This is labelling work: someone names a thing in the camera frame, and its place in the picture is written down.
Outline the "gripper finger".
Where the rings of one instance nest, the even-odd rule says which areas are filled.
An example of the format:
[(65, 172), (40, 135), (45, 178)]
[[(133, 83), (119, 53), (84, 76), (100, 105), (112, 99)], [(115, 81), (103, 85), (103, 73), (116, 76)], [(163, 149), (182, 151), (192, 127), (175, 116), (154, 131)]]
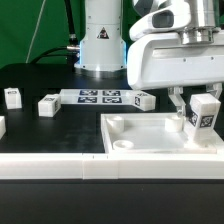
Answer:
[(206, 85), (206, 91), (213, 95), (216, 99), (219, 99), (223, 90), (221, 83), (212, 83)]
[(186, 115), (186, 104), (182, 98), (183, 88), (182, 87), (169, 87), (168, 96), (176, 107), (178, 116)]

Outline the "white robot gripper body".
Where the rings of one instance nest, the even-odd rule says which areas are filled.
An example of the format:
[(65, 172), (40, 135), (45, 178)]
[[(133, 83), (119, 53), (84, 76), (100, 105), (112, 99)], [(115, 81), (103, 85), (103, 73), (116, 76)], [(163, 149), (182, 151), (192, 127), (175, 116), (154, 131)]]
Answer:
[(127, 80), (135, 90), (224, 82), (224, 31), (212, 44), (182, 45), (175, 32), (142, 37), (129, 48)]

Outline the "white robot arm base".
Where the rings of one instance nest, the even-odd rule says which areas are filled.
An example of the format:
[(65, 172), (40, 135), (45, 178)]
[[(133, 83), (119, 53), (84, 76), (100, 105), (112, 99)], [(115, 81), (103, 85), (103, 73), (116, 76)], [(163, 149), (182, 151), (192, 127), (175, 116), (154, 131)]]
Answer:
[(122, 22), (123, 0), (85, 0), (85, 36), (76, 70), (94, 78), (116, 77), (126, 70)]

